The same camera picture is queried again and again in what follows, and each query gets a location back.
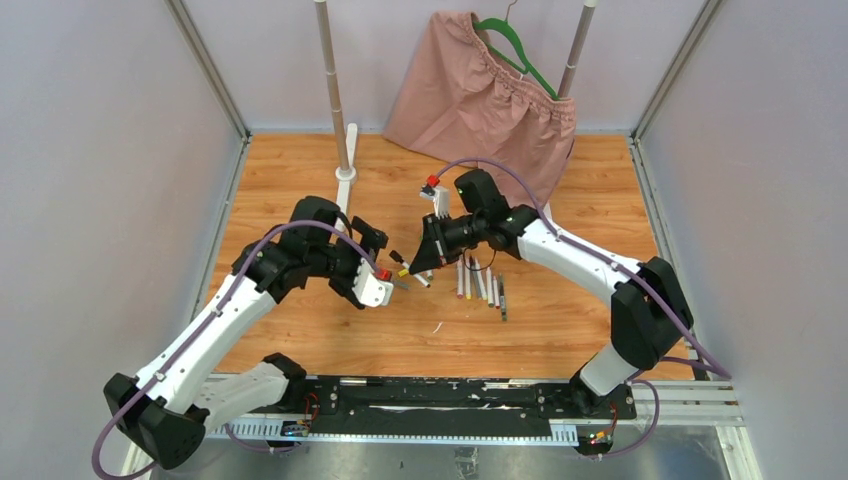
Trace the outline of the purple cap white marker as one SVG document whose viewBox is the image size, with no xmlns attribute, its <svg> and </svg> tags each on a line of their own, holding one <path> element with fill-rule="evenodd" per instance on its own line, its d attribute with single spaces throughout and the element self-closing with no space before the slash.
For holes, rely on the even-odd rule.
<svg viewBox="0 0 848 480">
<path fill-rule="evenodd" d="M 464 275 L 464 267 L 460 260 L 456 263 L 456 272 L 457 272 L 457 290 L 456 295 L 460 299 L 464 299 L 465 295 L 465 275 Z"/>
</svg>

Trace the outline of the yellow cap white marker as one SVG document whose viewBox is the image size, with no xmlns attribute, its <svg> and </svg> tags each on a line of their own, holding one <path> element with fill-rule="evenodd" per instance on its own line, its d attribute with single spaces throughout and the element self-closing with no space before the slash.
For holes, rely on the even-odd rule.
<svg viewBox="0 0 848 480">
<path fill-rule="evenodd" d="M 473 295 L 473 287 L 471 283 L 471 275 L 468 267 L 464 266 L 463 270 L 463 283 L 464 283 L 464 297 L 466 300 L 470 300 Z"/>
</svg>

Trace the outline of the red cap white marker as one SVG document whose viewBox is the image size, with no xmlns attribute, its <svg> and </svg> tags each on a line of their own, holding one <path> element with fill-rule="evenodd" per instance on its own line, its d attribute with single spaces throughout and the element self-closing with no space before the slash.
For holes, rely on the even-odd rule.
<svg viewBox="0 0 848 480">
<path fill-rule="evenodd" d="M 502 301 L 500 300 L 500 289 L 499 289 L 498 278 L 495 275 L 491 276 L 491 289 L 492 289 L 492 292 L 491 292 L 491 295 L 490 295 L 490 299 L 492 300 L 494 307 L 496 309 L 500 309 Z"/>
</svg>

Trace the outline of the grey clear-cap pen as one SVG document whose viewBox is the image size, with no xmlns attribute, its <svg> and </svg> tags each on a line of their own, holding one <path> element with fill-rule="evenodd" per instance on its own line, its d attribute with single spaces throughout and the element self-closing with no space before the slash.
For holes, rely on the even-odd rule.
<svg viewBox="0 0 848 480">
<path fill-rule="evenodd" d="M 501 321 L 508 321 L 508 313 L 505 299 L 505 287 L 504 287 L 504 277 L 502 274 L 499 274 L 497 277 L 497 287 L 498 287 L 498 308 L 500 310 Z"/>
</svg>

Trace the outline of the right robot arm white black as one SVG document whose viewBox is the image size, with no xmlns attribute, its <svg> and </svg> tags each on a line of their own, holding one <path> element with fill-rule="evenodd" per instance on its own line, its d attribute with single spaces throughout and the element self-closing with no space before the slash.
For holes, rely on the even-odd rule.
<svg viewBox="0 0 848 480">
<path fill-rule="evenodd" d="M 492 176 L 472 169 L 454 182 L 466 211 L 449 214 L 449 191 L 436 176 L 421 189 L 434 211 L 422 219 L 412 273 L 456 263 L 465 251 L 486 243 L 495 252 L 548 268 L 592 293 L 609 308 L 609 343 L 571 378 L 571 403 L 596 417 L 611 392 L 640 371 L 653 369 L 691 331 L 693 318 L 671 264 L 621 256 L 571 234 L 537 207 L 509 204 Z"/>
</svg>

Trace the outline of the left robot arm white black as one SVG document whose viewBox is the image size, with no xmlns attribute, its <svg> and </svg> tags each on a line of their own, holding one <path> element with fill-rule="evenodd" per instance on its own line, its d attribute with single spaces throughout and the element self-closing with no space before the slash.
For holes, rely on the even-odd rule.
<svg viewBox="0 0 848 480">
<path fill-rule="evenodd" d="M 269 406 L 283 413 L 313 406 L 306 372 L 281 353 L 252 369 L 209 383 L 223 357 L 258 320 L 311 278 L 359 310 L 388 305 L 390 271 L 377 264 L 388 236 L 334 202 L 299 200 L 290 220 L 271 227 L 243 248 L 218 291 L 155 359 L 133 375 L 116 373 L 104 396 L 112 414 L 92 452 L 96 474 L 106 437 L 118 429 L 151 459 L 172 470 L 183 465 L 205 437 L 242 415 Z"/>
</svg>

